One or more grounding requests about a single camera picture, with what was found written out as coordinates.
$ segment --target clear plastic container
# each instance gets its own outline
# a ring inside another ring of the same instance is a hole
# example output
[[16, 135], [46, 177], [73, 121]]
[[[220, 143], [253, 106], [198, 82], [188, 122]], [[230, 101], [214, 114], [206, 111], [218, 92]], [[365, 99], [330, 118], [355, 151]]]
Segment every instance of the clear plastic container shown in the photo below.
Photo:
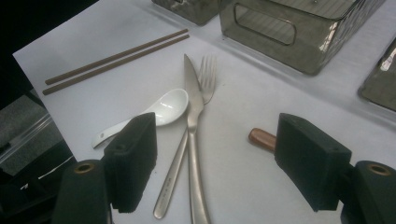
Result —
[[197, 25], [205, 25], [219, 13], [218, 0], [152, 0], [152, 2]]
[[396, 112], [396, 37], [359, 88], [359, 95]]
[[224, 35], [316, 75], [385, 0], [220, 0]]

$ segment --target fork handle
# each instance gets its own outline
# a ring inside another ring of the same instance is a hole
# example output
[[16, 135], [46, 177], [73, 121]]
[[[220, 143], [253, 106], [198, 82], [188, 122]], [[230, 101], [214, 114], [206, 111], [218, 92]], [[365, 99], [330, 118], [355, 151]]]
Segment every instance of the fork handle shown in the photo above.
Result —
[[196, 131], [189, 132], [190, 209], [192, 224], [210, 224], [198, 161]]
[[172, 161], [171, 167], [169, 168], [168, 174], [163, 181], [163, 187], [161, 188], [160, 195], [158, 196], [157, 202], [154, 207], [154, 216], [156, 218], [163, 218], [168, 210], [169, 203], [175, 188], [177, 181], [178, 172], [180, 170], [181, 162], [183, 161], [183, 155], [186, 151], [188, 131], [183, 134], [180, 144], [178, 145], [175, 157]]

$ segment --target white tablecloth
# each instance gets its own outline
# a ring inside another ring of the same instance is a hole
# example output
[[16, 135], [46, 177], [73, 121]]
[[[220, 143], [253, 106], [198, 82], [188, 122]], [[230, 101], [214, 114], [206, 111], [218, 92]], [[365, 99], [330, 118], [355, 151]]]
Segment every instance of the white tablecloth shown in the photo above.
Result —
[[[396, 116], [359, 98], [357, 89], [396, 34], [396, 1], [388, 0], [316, 77], [303, 75], [223, 36], [219, 16], [199, 27], [149, 0], [101, 0], [17, 51], [14, 56], [79, 161], [100, 159], [96, 133], [138, 115], [167, 91], [184, 87], [183, 54], [196, 69], [218, 58], [215, 95], [199, 124], [199, 147], [213, 223], [340, 223], [337, 211], [315, 213], [274, 155], [248, 141], [252, 128], [276, 133], [279, 113], [307, 119], [352, 150], [351, 164], [396, 167]], [[158, 37], [188, 28], [190, 38], [44, 96], [44, 81]], [[185, 118], [157, 128], [158, 160], [132, 214], [113, 211], [116, 224], [190, 223], [188, 167], [168, 213], [152, 215], [185, 130]]]

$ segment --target chopstick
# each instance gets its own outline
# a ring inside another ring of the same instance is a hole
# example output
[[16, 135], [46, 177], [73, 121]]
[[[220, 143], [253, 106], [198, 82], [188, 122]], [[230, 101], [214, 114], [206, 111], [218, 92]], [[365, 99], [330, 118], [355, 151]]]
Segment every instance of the chopstick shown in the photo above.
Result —
[[[154, 45], [156, 45], [158, 43], [161, 43], [161, 42], [163, 42], [165, 40], [169, 40], [169, 39], [171, 39], [171, 38], [173, 38], [175, 36], [184, 34], [186, 32], [188, 32], [187, 29], [179, 31], [179, 32], [176, 32], [176, 33], [171, 34], [171, 35], [167, 35], [167, 36], [161, 37], [161, 38], [153, 40], [153, 41], [150, 41], [150, 42], [148, 42], [148, 43], [146, 43], [144, 45], [135, 47], [133, 49], [125, 50], [124, 52], [121, 52], [121, 53], [118, 53], [116, 55], [110, 56], [110, 57], [105, 58], [103, 60], [100, 60], [98, 62], [90, 63], [88, 65], [82, 66], [82, 67], [80, 67], [78, 69], [75, 69], [73, 71], [64, 73], [64, 74], [59, 75], [57, 77], [50, 78], [50, 79], [46, 80], [46, 83], [47, 84], [53, 84], [53, 83], [56, 83], [58, 81], [65, 80], [65, 79], [67, 79], [69, 77], [73, 77], [73, 76], [75, 76], [75, 75], [77, 75], [79, 73], [91, 70], [94, 67], [97, 67], [97, 66], [100, 66], [100, 65], [103, 65], [103, 64], [106, 64], [106, 63], [110, 63], [110, 62], [112, 62], [114, 60], [117, 60], [119, 58], [122, 58], [122, 57], [124, 57], [124, 56], [126, 56], [128, 54], [132, 54], [132, 53], [138, 52], [141, 49], [149, 48], [151, 46], [154, 46]], [[121, 59], [121, 60], [116, 61], [114, 63], [108, 64], [106, 66], [103, 66], [103, 67], [100, 67], [100, 68], [98, 68], [96, 70], [93, 70], [93, 71], [91, 71], [89, 73], [83, 74], [83, 75], [81, 75], [79, 77], [75, 77], [75, 78], [67, 80], [67, 81], [65, 81], [63, 83], [60, 83], [60, 84], [58, 84], [56, 86], [50, 87], [48, 89], [45, 89], [45, 90], [43, 90], [43, 94], [44, 95], [48, 95], [48, 94], [54, 93], [56, 91], [60, 91], [60, 90], [62, 90], [64, 88], [66, 88], [66, 87], [72, 86], [72, 85], [74, 85], [76, 83], [79, 83], [79, 82], [81, 82], [83, 80], [86, 80], [86, 79], [88, 79], [90, 77], [95, 77], [95, 76], [97, 76], [97, 75], [99, 75], [101, 73], [104, 73], [105, 71], [108, 71], [108, 70], [112, 69], [112, 68], [115, 68], [117, 66], [123, 65], [123, 64], [128, 63], [128, 62], [131, 62], [131, 61], [136, 60], [138, 58], [141, 58], [143, 56], [146, 56], [146, 55], [148, 55], [148, 54], [150, 54], [150, 53], [152, 53], [154, 51], [157, 51], [159, 49], [163, 49], [163, 48], [166, 48], [166, 47], [168, 47], [170, 45], [176, 44], [177, 42], [180, 42], [180, 41], [182, 41], [184, 39], [187, 39], [189, 37], [190, 37], [189, 35], [183, 35], [181, 37], [172, 39], [172, 40], [167, 41], [167, 42], [165, 42], [165, 43], [163, 43], [161, 45], [158, 45], [156, 47], [153, 47], [153, 48], [150, 48], [150, 49], [146, 49], [146, 50], [141, 51], [141, 52], [139, 52], [137, 54], [129, 56], [127, 58]]]

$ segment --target white ceramic spoon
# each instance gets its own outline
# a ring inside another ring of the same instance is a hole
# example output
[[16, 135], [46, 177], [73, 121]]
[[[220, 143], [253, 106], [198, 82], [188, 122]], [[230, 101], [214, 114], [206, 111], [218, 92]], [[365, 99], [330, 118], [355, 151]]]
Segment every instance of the white ceramic spoon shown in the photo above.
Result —
[[[189, 95], [182, 89], [167, 92], [157, 102], [141, 114], [155, 113], [157, 126], [163, 126], [180, 118], [189, 104]], [[131, 119], [127, 119], [98, 133], [92, 140], [92, 147], [97, 147], [109, 137], [119, 133]]]

